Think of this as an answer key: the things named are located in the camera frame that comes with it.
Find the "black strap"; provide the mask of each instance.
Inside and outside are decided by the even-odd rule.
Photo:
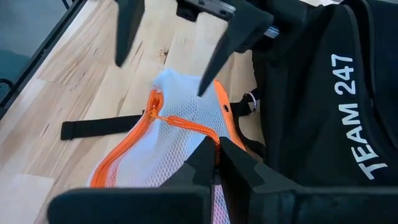
[[[254,89],[251,93],[255,96],[255,99],[258,99],[257,89]],[[235,128],[236,128],[236,132],[238,133],[238,136],[241,138],[243,144],[245,144],[248,148],[250,148],[250,150],[252,150],[254,153],[259,155],[265,161],[265,159],[266,159],[265,145],[263,145],[261,142],[248,139],[242,133],[241,128],[239,126],[239,117],[246,116],[251,113],[251,109],[248,104],[251,101],[252,101],[251,96],[246,94],[243,96],[242,100],[239,103],[231,103],[231,110],[233,112],[234,124],[235,124]]]
[[[88,121],[66,121],[62,124],[61,140],[125,133],[136,125],[141,116],[140,114]]]

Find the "black backpack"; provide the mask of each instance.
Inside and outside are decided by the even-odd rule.
[[[398,4],[318,6],[253,52],[267,165],[304,186],[398,184],[396,22]]]

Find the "wooden table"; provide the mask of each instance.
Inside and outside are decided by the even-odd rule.
[[[164,68],[201,75],[225,21],[175,15],[175,0],[147,0],[123,68],[114,65],[118,7],[88,1],[0,121],[0,223],[44,223],[47,203],[85,186],[89,174],[125,134],[61,141],[62,122],[139,114]],[[217,79],[231,101],[256,87],[251,52],[234,54]],[[259,113],[241,119],[262,141]]]

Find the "black nylon fabric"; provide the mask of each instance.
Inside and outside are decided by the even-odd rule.
[[[372,108],[370,51],[362,53],[356,16],[345,5],[318,7],[302,30],[253,53],[267,163],[298,184],[398,184],[398,152]]]

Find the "d-ring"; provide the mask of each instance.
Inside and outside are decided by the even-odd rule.
[[[251,92],[247,92],[247,93],[245,93],[245,94],[243,95],[243,98],[244,98],[246,95],[250,95],[251,98],[252,98],[252,100],[253,100],[253,110],[251,111],[251,113],[253,114],[253,113],[256,112],[256,110],[257,110],[257,100],[256,100],[256,97],[254,97],[254,95],[253,95]]]

